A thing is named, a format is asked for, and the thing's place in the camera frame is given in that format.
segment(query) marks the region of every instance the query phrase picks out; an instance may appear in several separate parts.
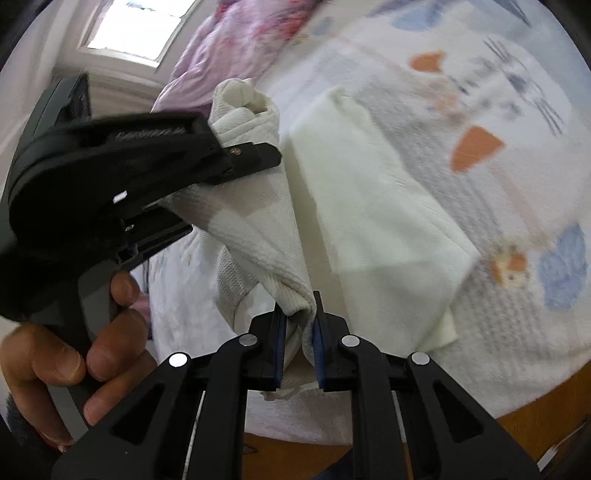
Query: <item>wooden floor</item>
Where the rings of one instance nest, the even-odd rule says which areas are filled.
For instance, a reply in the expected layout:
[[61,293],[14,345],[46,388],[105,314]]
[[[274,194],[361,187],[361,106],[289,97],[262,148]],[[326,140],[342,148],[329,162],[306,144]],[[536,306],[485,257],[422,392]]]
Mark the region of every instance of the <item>wooden floor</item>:
[[[538,460],[591,417],[591,364],[555,390],[499,420]],[[256,452],[243,457],[245,480],[309,480],[341,458],[348,446],[306,445],[246,435]]]

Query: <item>pink blanket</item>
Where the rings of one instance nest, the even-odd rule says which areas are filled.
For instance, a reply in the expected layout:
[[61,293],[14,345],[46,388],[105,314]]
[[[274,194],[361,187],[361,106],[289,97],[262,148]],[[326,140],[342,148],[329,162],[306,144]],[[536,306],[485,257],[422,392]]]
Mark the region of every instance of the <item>pink blanket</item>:
[[197,29],[154,111],[209,115],[213,90],[228,78],[256,80],[322,0],[220,0]]

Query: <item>white towel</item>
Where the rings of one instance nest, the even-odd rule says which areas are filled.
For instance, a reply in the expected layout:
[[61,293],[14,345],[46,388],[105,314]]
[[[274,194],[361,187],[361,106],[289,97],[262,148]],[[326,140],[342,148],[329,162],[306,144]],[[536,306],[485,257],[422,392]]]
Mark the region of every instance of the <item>white towel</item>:
[[296,120],[282,152],[324,309],[395,355],[453,342],[448,307],[479,253],[369,112],[332,89]]
[[[248,80],[226,80],[217,87],[210,124],[224,147],[279,143],[277,107]],[[163,204],[201,230],[196,233],[198,244],[210,236],[219,241],[210,242],[207,251],[208,260],[216,263],[210,290],[235,332],[248,330],[248,322],[237,320],[236,310],[258,283],[293,316],[285,346],[288,364],[316,314],[316,304],[283,164],[218,186],[193,185]]]

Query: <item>finger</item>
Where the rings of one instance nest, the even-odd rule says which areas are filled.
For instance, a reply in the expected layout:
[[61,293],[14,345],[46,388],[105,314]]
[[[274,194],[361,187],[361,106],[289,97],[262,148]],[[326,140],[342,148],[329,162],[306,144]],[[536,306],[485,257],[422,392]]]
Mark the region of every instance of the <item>finger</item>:
[[119,401],[156,368],[156,360],[144,351],[129,370],[100,387],[84,405],[84,417],[95,425]]
[[139,285],[128,272],[117,272],[111,279],[111,295],[118,305],[130,307],[139,297]]
[[134,364],[147,341],[144,318],[135,310],[125,310],[100,332],[86,355],[86,367],[97,380],[111,380]]
[[47,392],[48,385],[75,385],[85,374],[82,357],[49,330],[24,324],[0,346],[2,373],[22,416],[57,445],[72,439]]

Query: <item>screw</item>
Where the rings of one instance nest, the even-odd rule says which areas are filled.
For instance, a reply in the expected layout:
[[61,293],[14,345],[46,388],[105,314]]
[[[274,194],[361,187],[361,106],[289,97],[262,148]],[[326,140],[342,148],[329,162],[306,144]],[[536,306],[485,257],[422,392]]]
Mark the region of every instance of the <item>screw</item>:
[[251,333],[247,333],[246,335],[242,335],[240,337],[240,340],[238,340],[240,342],[240,345],[242,346],[252,346],[252,345],[256,345],[256,343],[258,342],[258,338],[256,338],[256,335],[253,335]]
[[355,335],[345,335],[340,341],[345,346],[358,346],[360,343],[359,337],[356,337]]
[[189,361],[189,357],[184,353],[175,353],[168,359],[168,363],[174,368],[182,367],[187,361]]
[[417,365],[427,365],[431,360],[431,358],[423,352],[414,352],[410,358]]

